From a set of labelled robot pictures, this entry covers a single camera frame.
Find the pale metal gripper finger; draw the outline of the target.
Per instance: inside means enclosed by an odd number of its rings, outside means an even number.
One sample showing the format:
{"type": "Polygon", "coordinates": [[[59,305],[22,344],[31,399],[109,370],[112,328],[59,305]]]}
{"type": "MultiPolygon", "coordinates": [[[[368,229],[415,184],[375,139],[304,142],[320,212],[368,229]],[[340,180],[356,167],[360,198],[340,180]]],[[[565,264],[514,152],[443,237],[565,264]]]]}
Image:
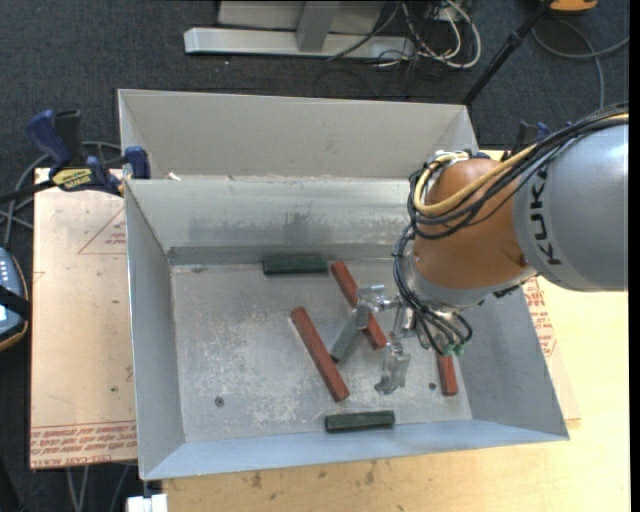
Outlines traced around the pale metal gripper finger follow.
{"type": "Polygon", "coordinates": [[[344,357],[358,333],[363,333],[375,350],[387,345],[387,338],[374,316],[384,306],[384,289],[382,284],[356,289],[351,316],[330,350],[335,363],[344,357]]]}
{"type": "Polygon", "coordinates": [[[390,395],[406,384],[406,374],[411,362],[411,355],[401,344],[388,344],[384,349],[382,374],[374,386],[380,395],[390,395]]]}

